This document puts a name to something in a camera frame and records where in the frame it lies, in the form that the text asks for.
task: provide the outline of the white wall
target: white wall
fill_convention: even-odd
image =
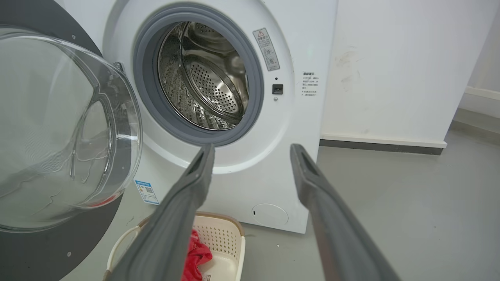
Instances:
[[[499,0],[340,0],[322,138],[444,147]]]
[[[500,118],[500,8],[459,108]]]

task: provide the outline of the dark gray baseboard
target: dark gray baseboard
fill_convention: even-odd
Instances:
[[[322,147],[332,147],[332,148],[416,153],[416,154],[428,154],[428,155],[441,155],[441,153],[443,152],[443,148],[436,148],[436,147],[342,141],[342,140],[331,140],[331,139],[320,139],[319,145]]]

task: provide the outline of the beige plastic basket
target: beige plastic basket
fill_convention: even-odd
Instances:
[[[109,254],[104,280],[148,221],[149,217],[127,230],[116,241]],[[192,227],[213,256],[212,260],[198,268],[203,281],[240,281],[245,259],[245,232],[241,224],[230,216],[197,212]]]

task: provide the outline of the red clothing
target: red clothing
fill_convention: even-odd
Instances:
[[[187,251],[186,262],[184,264],[182,281],[202,281],[202,273],[198,270],[198,266],[211,259],[212,253],[210,249],[200,242],[198,232],[193,229],[191,238],[189,239],[189,250]]]

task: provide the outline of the washing machine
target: washing machine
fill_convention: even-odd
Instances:
[[[289,147],[313,158],[337,1],[64,0],[139,102],[137,196],[158,204],[200,145],[216,145],[201,211],[297,233]]]

